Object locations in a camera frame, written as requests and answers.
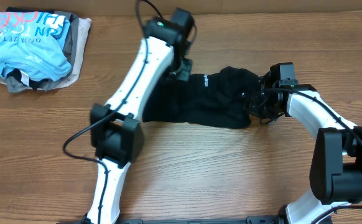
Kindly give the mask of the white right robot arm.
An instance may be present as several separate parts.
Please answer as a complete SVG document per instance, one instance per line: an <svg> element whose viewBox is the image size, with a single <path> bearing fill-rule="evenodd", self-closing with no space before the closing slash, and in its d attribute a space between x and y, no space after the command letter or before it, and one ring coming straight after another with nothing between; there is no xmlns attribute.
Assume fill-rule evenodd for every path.
<svg viewBox="0 0 362 224"><path fill-rule="evenodd" d="M299 84L291 62L271 66L259 82L249 114L261 124L295 118L313 136L315 148L308 191L277 215L248 216L247 223L331 223L339 210L362 210L362 126L331 109L312 85Z"/></svg>

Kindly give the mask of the black polo shirt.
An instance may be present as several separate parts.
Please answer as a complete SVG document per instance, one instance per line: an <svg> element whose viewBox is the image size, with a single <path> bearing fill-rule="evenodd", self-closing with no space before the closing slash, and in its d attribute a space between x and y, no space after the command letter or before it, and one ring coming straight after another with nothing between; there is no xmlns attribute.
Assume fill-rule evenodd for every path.
<svg viewBox="0 0 362 224"><path fill-rule="evenodd" d="M247 128L251 124L247 104L260 89L259 77L243 68L194 74L187 82L161 78L147 101L142 120Z"/></svg>

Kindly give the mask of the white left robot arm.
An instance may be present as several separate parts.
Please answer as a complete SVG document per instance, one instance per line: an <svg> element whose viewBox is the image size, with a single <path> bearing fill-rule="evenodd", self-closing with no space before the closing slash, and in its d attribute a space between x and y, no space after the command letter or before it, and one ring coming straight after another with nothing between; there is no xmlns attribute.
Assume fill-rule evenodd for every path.
<svg viewBox="0 0 362 224"><path fill-rule="evenodd" d="M98 158L92 206L82 223L116 223L127 171L144 145L142 114L161 78L187 81L192 61L185 58L195 27L190 12L178 8L170 20L153 17L142 28L141 45L125 79L104 105L90 113L91 144Z"/></svg>

